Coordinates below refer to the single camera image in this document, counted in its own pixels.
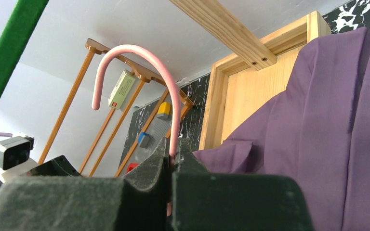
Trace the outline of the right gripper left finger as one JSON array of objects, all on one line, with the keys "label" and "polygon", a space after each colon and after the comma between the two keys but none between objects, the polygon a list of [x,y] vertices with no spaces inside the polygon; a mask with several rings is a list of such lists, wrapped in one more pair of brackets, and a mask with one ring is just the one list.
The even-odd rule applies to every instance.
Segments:
[{"label": "right gripper left finger", "polygon": [[123,177],[21,176],[0,187],[0,231],[163,231],[169,141]]}]

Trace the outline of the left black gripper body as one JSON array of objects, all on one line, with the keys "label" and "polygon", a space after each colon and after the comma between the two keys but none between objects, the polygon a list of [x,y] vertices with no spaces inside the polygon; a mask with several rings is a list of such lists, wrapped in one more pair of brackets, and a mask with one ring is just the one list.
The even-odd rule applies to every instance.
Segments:
[{"label": "left black gripper body", "polygon": [[80,177],[81,174],[71,165],[64,155],[21,174],[20,176],[71,176]]}]

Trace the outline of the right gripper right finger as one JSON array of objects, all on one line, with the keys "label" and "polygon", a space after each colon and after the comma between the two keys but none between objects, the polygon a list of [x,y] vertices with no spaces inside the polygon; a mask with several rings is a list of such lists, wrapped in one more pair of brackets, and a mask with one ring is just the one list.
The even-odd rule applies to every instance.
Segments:
[{"label": "right gripper right finger", "polygon": [[187,140],[172,175],[175,231],[312,231],[304,195],[291,178],[209,172]]}]

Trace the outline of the pink wire hanger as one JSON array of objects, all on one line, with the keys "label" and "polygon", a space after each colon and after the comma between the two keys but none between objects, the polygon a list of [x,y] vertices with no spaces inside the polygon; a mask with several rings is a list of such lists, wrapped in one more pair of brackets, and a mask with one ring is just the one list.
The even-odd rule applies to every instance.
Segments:
[{"label": "pink wire hanger", "polygon": [[171,74],[163,63],[150,51],[137,45],[119,45],[112,48],[100,61],[97,69],[92,98],[92,109],[100,107],[104,77],[106,69],[111,61],[123,53],[134,53],[152,64],[167,85],[172,99],[172,124],[168,152],[150,157],[151,166],[141,172],[142,165],[130,172],[125,177],[108,179],[114,182],[118,194],[113,200],[118,205],[117,214],[120,216],[133,215],[138,218],[140,215],[155,215],[158,218],[167,216],[167,199],[169,195],[169,178],[172,174],[172,167],[177,151],[179,127],[181,121],[181,101],[179,89],[173,81]]}]

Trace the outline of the purple garment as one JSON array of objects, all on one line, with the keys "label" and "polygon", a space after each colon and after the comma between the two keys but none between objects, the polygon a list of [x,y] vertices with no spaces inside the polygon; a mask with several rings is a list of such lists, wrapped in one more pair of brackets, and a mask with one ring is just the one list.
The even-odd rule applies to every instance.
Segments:
[{"label": "purple garment", "polygon": [[214,173],[293,178],[318,231],[370,231],[368,29],[307,43],[284,91],[194,155]]}]

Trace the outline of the green hanger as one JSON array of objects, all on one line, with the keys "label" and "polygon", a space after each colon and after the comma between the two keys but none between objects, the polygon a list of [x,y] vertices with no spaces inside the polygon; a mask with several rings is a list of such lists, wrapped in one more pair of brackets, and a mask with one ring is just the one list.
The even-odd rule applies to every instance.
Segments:
[{"label": "green hanger", "polygon": [[47,0],[16,3],[0,36],[0,98],[47,4]]}]

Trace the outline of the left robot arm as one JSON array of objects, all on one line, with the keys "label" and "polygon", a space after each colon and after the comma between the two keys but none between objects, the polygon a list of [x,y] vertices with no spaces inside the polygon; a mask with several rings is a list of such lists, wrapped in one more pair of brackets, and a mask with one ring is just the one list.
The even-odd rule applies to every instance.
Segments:
[{"label": "left robot arm", "polygon": [[81,174],[70,164],[64,155],[58,156],[46,163],[21,172],[20,176],[73,176]]}]

